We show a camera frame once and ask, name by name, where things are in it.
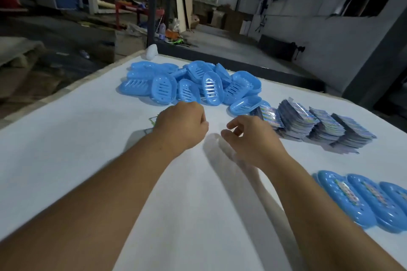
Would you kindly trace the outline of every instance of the wooden pallet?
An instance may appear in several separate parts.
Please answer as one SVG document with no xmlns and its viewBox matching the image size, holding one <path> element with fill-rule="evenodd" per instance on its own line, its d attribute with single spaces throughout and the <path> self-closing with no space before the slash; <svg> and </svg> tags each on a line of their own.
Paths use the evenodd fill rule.
<svg viewBox="0 0 407 271">
<path fill-rule="evenodd" d="M 9 98 L 45 52 L 40 41 L 0 37 L 0 99 Z"/>
</svg>

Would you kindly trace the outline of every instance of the plastic bottle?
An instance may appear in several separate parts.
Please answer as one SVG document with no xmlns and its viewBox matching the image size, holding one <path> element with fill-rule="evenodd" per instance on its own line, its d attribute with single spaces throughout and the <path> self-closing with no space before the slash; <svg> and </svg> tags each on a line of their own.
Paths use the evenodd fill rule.
<svg viewBox="0 0 407 271">
<path fill-rule="evenodd" d="M 158 37 L 160 38 L 160 40 L 165 40 L 165 30 L 166 30 L 165 24 L 162 22 L 160 24 L 160 28 L 158 31 L 158 35 L 159 35 Z"/>
</svg>

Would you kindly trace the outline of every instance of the person's right hand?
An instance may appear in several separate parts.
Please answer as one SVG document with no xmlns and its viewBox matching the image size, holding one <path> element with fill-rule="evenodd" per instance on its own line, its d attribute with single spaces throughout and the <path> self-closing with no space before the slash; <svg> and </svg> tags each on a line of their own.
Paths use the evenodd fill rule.
<svg viewBox="0 0 407 271">
<path fill-rule="evenodd" d="M 264 169 L 289 157 L 277 134 L 257 116 L 238 116 L 230 121 L 221 135 L 236 151 L 237 156 L 247 163 Z"/>
</svg>

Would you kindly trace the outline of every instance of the white table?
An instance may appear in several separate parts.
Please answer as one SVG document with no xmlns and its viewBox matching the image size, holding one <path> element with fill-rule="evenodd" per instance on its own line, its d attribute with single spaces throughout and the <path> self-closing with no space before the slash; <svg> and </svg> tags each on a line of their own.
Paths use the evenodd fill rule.
<svg viewBox="0 0 407 271">
<path fill-rule="evenodd" d="M 151 127 L 148 118 L 165 107 L 116 91 L 126 69 L 140 60 L 137 57 L 110 70 L 0 131 L 0 239 L 86 180 L 134 143 L 141 130 Z M 164 56 L 154 62 L 185 64 Z M 309 173 L 321 169 L 358 173 L 407 188 L 407 135 L 402 131 L 355 104 L 308 90 L 262 80 L 260 95 L 274 107 L 292 97 L 306 107 L 353 117 L 377 135 L 359 155 L 282 140 Z M 264 209 L 240 168 L 214 143 L 215 133 L 232 119 L 227 107 L 204 107 L 210 123 L 206 140 L 164 172 L 115 270 L 134 266 L 137 270 L 300 270 L 301 259 L 295 244 L 290 244 L 293 238 L 287 223 L 278 219 L 281 216 L 273 218 L 281 202 L 271 183 L 260 173 L 272 197 Z M 407 267 L 407 233 L 391 234 L 378 227 L 367 233 Z"/>
</svg>

